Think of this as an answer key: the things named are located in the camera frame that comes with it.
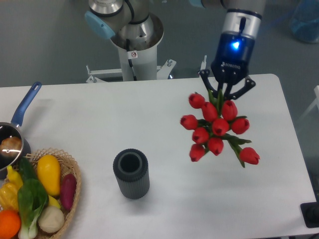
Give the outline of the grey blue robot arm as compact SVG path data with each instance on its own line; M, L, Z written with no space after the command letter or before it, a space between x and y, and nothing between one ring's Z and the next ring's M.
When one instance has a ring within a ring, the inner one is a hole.
M210 69L201 65L200 77L217 97L236 100L255 87L248 65L255 45L263 0L223 0L227 10L217 52ZM85 20L92 31L117 47L124 81L167 79L176 62L157 65L157 47L164 34L161 20L146 0L91 0Z

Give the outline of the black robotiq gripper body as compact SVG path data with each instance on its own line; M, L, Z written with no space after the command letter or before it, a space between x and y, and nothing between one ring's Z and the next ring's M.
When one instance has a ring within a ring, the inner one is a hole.
M211 70L218 82L218 88L227 85L226 92L248 76L248 65L255 45L255 40L234 33L220 36L217 52Z

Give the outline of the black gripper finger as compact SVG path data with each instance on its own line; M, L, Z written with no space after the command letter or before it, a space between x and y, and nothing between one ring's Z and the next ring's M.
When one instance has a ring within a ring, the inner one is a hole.
M245 78L243 78L243 81L244 81L243 87L236 92L231 92L233 85L232 86L230 84L227 85L227 88L226 88L227 100L237 100L256 86L256 82L252 80L250 76L246 76Z
M210 70L209 69L203 69L199 71L199 75L205 85L205 88L208 91L211 91L212 93L217 93L218 91L216 89L213 88L213 86L211 85L210 81L209 81L209 75L210 75Z

